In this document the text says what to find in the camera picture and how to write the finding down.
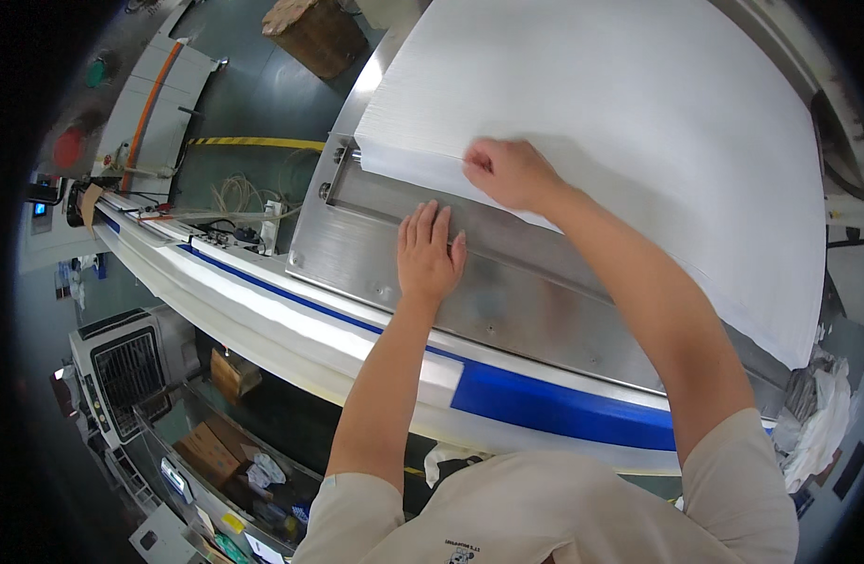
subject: person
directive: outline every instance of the person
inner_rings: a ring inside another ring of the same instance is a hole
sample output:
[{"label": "person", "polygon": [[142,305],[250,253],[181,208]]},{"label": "person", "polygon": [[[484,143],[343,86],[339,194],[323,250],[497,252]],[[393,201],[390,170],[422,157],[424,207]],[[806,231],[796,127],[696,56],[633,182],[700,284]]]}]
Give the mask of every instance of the person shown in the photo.
[{"label": "person", "polygon": [[404,523],[420,363],[466,262],[465,234],[448,253],[450,209],[433,200],[400,224],[402,297],[344,404],[294,562],[792,562],[794,505],[742,364],[701,289],[563,182],[527,141],[474,141],[463,171],[502,206],[558,226],[609,291],[666,389],[684,510],[591,457],[519,452],[451,474]]}]

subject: green button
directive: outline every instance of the green button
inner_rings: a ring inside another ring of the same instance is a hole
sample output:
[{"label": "green button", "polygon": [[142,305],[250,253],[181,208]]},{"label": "green button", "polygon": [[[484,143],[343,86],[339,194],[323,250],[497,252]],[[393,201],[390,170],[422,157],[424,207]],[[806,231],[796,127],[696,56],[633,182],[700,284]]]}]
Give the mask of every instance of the green button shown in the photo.
[{"label": "green button", "polygon": [[103,77],[106,76],[106,64],[100,60],[94,61],[87,69],[85,76],[85,84],[88,88],[94,88],[100,85]]}]

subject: red button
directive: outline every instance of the red button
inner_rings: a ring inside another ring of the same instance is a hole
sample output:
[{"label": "red button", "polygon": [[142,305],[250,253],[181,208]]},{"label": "red button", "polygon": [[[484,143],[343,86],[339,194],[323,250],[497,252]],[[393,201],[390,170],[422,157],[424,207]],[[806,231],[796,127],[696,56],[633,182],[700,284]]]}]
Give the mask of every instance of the red button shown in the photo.
[{"label": "red button", "polygon": [[67,169],[75,164],[81,156],[81,143],[84,135],[77,127],[69,127],[59,135],[53,146],[53,162],[56,166]]}]

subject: blue stripe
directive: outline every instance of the blue stripe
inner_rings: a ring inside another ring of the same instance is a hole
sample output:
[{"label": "blue stripe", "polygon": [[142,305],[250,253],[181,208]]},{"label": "blue stripe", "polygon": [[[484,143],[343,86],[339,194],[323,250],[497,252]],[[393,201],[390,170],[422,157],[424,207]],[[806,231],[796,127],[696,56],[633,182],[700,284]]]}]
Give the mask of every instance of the blue stripe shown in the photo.
[{"label": "blue stripe", "polygon": [[[203,254],[189,244],[179,248],[255,286],[380,335],[381,328],[319,305]],[[580,392],[454,355],[426,350],[463,363],[451,407],[489,419],[576,439],[629,447],[675,450],[670,413],[628,401]]]},{"label": "blue stripe", "polygon": [[102,214],[102,216],[106,219],[106,225],[109,226],[112,231],[115,231],[116,233],[122,231],[122,228],[119,227],[119,224],[116,223],[115,219],[110,218],[106,214]]},{"label": "blue stripe", "polygon": [[366,323],[365,321],[356,320],[350,316],[344,315],[343,313],[341,313],[339,311],[331,310],[329,308],[326,308],[325,306],[321,306],[318,303],[315,303],[314,301],[310,301],[309,299],[301,298],[300,296],[298,296],[296,294],[292,294],[289,291],[282,290],[278,286],[273,286],[272,284],[270,284],[268,282],[260,280],[256,276],[251,276],[247,273],[243,273],[240,270],[238,270],[232,266],[225,265],[224,263],[215,260],[214,258],[212,258],[212,256],[210,256],[208,254],[201,253],[200,251],[196,250],[195,248],[193,248],[189,244],[179,244],[178,247],[188,251],[188,253],[192,254],[193,256],[200,258],[201,260],[205,261],[206,263],[209,263],[210,265],[215,266],[216,268],[223,270],[224,272],[226,272],[228,274],[234,274],[238,278],[240,278],[242,280],[246,280],[247,282],[250,282],[254,286],[258,286],[260,288],[263,288],[264,290],[271,291],[272,293],[279,295],[282,298],[287,298],[287,299],[290,299],[292,301],[296,301],[300,305],[306,306],[307,308],[310,308],[311,310],[321,311],[321,312],[325,313],[325,315],[330,315],[333,318],[335,318],[336,320],[346,321],[352,325],[356,325],[357,327],[367,329],[367,330],[372,331],[373,333],[375,333],[377,335],[381,335],[381,332],[382,332],[381,328],[378,328],[374,325],[370,325],[369,323]]}]

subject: left hand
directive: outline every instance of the left hand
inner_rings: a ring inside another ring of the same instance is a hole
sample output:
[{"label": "left hand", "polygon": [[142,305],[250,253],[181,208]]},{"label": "left hand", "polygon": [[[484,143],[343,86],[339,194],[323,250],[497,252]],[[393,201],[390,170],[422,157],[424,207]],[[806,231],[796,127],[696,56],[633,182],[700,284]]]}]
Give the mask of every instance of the left hand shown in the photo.
[{"label": "left hand", "polygon": [[454,238],[447,252],[451,208],[436,218],[438,202],[419,204],[397,231],[397,278],[404,300],[417,300],[436,310],[457,286],[466,264],[466,234]]}]

